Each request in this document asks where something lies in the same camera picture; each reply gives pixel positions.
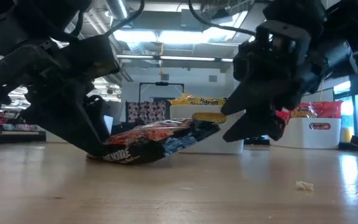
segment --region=wooden table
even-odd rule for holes
[[[0,223],[358,224],[358,154],[261,147],[126,167],[69,144],[5,145]]]

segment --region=crumb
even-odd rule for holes
[[[308,191],[314,191],[313,184],[306,183],[304,181],[296,181],[295,182],[295,188],[297,190],[308,190]]]

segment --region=crumpled snack bag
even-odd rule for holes
[[[300,103],[289,112],[276,111],[276,115],[288,124],[291,118],[341,118],[343,101]]]
[[[171,105],[213,105],[222,106],[227,98],[212,98],[212,97],[195,97],[190,94],[183,93],[181,97],[170,100]]]
[[[196,119],[158,121],[112,135],[104,143],[108,151],[105,156],[87,155],[87,157],[125,165],[147,164],[192,146],[218,131],[219,126],[210,121]]]

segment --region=cable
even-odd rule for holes
[[[74,35],[74,36],[78,37],[78,35],[80,34],[80,32],[82,30],[82,25],[83,24],[84,24],[84,12],[80,11],[78,13],[77,24],[75,25],[75,28],[70,33],[70,35]]]
[[[179,3],[179,5],[178,5],[178,7],[177,7],[177,12],[178,12],[178,10],[179,10],[179,7],[180,7],[183,3],[184,3],[184,2]]]
[[[235,27],[229,27],[229,26],[220,26],[217,24],[213,24],[212,22],[208,22],[205,21],[203,18],[201,18],[197,12],[194,10],[193,8],[193,3],[191,2],[191,0],[188,0],[188,5],[189,5],[189,9],[190,12],[192,13],[192,15],[202,24],[205,24],[207,26],[211,26],[211,27],[216,27],[219,29],[224,29],[224,30],[231,30],[231,31],[235,31],[235,32],[240,32],[243,34],[249,34],[249,35],[256,35],[256,32],[251,31],[251,30],[245,30],[245,29],[241,29],[241,28],[235,28]]]
[[[129,17],[123,19],[120,23],[118,23],[117,25],[115,25],[114,27],[112,27],[111,29],[109,29],[109,30],[105,33],[105,35],[109,37],[113,32],[119,30],[120,28],[122,28],[122,27],[125,26],[126,24],[128,24],[128,23],[132,22],[134,19],[138,18],[138,17],[142,14],[142,12],[143,12],[144,5],[145,5],[144,1],[145,1],[145,0],[140,0],[140,7],[139,7],[139,9],[138,9],[135,13],[133,13],[131,16],[129,16]]]

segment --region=white bin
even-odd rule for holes
[[[171,118],[192,118],[195,113],[220,113],[220,106],[210,105],[172,105],[170,107]],[[244,147],[244,141],[227,143],[223,140],[223,134],[244,114],[238,112],[226,117],[226,122],[220,124],[220,131],[190,146],[182,149],[180,153],[203,154],[240,154]]]
[[[329,124],[329,129],[312,129],[315,124]],[[341,119],[291,118],[283,137],[270,139],[270,145],[300,149],[337,149],[341,135]]]

